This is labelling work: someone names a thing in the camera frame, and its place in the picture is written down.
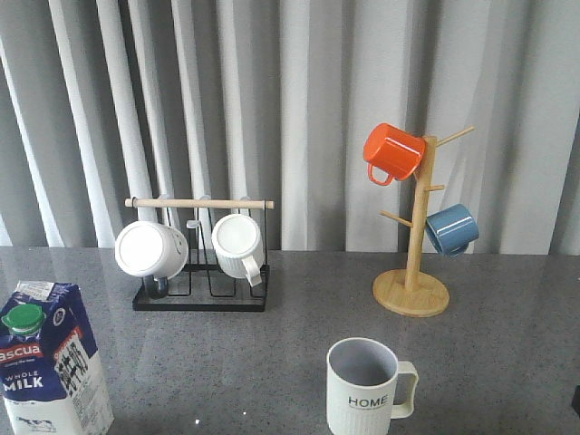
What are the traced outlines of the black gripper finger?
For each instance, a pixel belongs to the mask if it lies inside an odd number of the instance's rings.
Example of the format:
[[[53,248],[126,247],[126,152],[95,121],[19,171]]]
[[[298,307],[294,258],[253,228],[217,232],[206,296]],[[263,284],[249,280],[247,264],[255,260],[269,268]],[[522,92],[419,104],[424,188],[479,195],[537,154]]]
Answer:
[[[571,401],[571,407],[575,414],[580,417],[580,385],[576,385],[573,399]]]

